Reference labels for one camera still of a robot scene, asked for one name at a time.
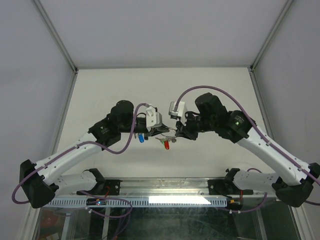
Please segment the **large silver keyring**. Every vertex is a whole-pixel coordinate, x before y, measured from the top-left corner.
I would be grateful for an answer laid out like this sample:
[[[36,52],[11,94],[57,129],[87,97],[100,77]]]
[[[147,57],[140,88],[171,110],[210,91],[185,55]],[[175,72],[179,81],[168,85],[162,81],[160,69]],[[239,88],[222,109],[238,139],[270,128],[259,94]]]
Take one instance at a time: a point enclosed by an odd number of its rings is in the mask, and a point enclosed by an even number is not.
[[[177,137],[176,137],[176,129],[169,127],[169,132],[167,132],[164,137],[167,141],[176,143],[177,142]]]

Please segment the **red key tag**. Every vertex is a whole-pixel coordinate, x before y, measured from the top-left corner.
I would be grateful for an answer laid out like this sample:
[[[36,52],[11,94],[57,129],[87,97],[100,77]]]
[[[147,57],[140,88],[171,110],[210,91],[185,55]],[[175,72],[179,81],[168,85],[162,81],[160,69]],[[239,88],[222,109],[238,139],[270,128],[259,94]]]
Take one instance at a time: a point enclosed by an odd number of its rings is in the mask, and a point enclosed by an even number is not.
[[[170,149],[170,143],[169,143],[168,140],[165,140],[165,141],[163,142],[163,145],[164,145],[164,147],[165,147],[166,150],[169,150],[169,149]]]

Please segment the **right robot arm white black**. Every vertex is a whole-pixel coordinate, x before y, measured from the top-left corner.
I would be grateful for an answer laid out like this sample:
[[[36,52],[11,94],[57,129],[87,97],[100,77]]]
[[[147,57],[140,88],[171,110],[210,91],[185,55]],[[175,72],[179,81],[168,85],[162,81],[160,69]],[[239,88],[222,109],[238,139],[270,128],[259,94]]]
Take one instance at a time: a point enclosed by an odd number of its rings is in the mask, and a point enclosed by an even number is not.
[[[176,137],[195,141],[200,133],[214,132],[250,151],[274,171],[228,169],[224,179],[214,184],[216,192],[225,196],[240,190],[265,192],[295,208],[306,202],[320,176],[319,164],[295,158],[243,111],[228,111],[216,95],[202,94],[195,105],[198,112],[188,111],[183,101],[171,102],[169,115],[176,120]]]

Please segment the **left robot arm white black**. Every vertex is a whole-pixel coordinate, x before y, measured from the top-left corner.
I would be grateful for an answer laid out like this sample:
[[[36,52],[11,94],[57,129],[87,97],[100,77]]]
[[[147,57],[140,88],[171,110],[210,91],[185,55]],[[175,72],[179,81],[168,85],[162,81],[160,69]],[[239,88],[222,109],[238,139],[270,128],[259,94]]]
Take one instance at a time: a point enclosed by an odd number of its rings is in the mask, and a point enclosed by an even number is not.
[[[34,209],[45,206],[57,196],[72,192],[100,194],[105,188],[105,179],[96,168],[89,169],[88,173],[64,173],[102,151],[122,154],[134,134],[146,140],[169,131],[156,107],[147,103],[134,106],[128,100],[120,100],[105,118],[96,122],[66,149],[37,162],[29,159],[22,162],[17,187],[23,189],[26,202]]]

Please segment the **silver key on green tag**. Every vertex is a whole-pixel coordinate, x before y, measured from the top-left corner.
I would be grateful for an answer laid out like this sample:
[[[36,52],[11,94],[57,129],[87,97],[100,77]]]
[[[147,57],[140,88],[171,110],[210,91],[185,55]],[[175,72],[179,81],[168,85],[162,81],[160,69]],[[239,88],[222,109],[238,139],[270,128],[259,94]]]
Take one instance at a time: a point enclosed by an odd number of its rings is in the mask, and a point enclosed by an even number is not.
[[[159,140],[159,141],[162,142],[162,143],[168,141],[167,137],[155,137],[155,139]]]

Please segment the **blue key tag upper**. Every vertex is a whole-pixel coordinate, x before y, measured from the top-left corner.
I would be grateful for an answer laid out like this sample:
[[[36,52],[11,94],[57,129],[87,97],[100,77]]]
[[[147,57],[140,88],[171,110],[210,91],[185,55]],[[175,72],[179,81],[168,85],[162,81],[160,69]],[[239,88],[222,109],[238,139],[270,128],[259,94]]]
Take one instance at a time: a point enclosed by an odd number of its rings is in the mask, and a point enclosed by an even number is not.
[[[143,143],[145,141],[144,136],[142,134],[138,134],[138,139],[140,143]]]

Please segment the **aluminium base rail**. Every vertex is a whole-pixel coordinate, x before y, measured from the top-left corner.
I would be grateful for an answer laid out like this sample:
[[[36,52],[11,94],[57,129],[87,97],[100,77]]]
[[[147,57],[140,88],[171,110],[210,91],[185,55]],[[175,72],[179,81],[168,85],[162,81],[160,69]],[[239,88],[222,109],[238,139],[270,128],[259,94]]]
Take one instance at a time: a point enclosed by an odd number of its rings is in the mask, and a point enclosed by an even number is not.
[[[167,195],[237,195],[241,191],[232,186],[227,192],[223,179],[218,178],[104,178],[88,171],[74,175],[59,176],[50,185],[54,195],[70,194],[119,197],[149,197]]]

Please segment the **aluminium frame post right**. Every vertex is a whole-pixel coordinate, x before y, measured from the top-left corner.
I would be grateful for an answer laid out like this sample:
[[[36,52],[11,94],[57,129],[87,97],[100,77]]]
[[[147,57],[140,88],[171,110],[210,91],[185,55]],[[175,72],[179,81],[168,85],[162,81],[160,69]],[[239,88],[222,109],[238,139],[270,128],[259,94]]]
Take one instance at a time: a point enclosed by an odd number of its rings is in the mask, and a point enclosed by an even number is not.
[[[252,64],[250,65],[250,69],[252,71],[254,71],[256,69],[256,67],[258,66],[258,64],[260,63],[260,61],[262,60],[264,54],[266,53],[266,51],[268,50],[269,46],[271,45],[273,39],[275,38],[281,24],[283,23],[283,21],[285,20],[288,12],[290,11],[292,5],[294,4],[294,0],[286,0],[283,7],[281,8],[278,16],[276,17],[270,31],[268,32],[261,48],[259,49],[254,61],[252,62]]]

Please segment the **aluminium frame post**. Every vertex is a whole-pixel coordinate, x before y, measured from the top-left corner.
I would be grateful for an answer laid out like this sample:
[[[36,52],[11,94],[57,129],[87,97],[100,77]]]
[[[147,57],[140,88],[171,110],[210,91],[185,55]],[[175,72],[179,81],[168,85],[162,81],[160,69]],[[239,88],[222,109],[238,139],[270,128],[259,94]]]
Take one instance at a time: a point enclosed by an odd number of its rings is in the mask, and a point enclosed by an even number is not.
[[[268,50],[269,46],[271,45],[273,39],[275,38],[281,24],[283,23],[283,21],[285,20],[288,12],[290,11],[292,5],[294,4],[294,0],[286,0],[283,7],[281,8],[278,16],[276,17],[270,31],[268,32],[261,48],[259,49],[254,61],[252,62],[252,64],[250,65],[250,69],[252,71],[254,71],[256,69],[256,67],[258,66],[258,64],[260,63],[260,61],[262,60],[264,54],[266,53],[266,51]]]
[[[74,61],[72,60],[65,44],[63,43],[59,33],[57,32],[52,20],[50,19],[49,14],[47,13],[43,3],[40,0],[31,0],[34,8],[38,12],[42,22],[44,23],[45,27],[47,28],[51,38],[55,42],[58,50],[62,54],[64,60],[68,64],[68,66],[71,68],[71,70],[76,73],[78,71],[78,68],[76,67]]]

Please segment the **aluminium frame post left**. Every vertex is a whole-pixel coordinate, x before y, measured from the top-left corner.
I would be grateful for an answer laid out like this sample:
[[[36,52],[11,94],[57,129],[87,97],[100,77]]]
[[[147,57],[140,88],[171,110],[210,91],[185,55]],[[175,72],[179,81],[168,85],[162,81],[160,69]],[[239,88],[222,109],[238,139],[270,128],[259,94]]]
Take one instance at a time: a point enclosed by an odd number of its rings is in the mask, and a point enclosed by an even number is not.
[[[78,71],[78,68],[76,67],[74,61],[72,60],[65,44],[63,43],[59,33],[57,32],[52,20],[50,19],[49,14],[47,13],[43,3],[40,0],[31,0],[34,8],[38,12],[42,22],[44,23],[45,27],[47,28],[51,38],[55,42],[58,50],[62,54],[64,60],[68,64],[68,66],[71,68],[71,70],[76,73]]]

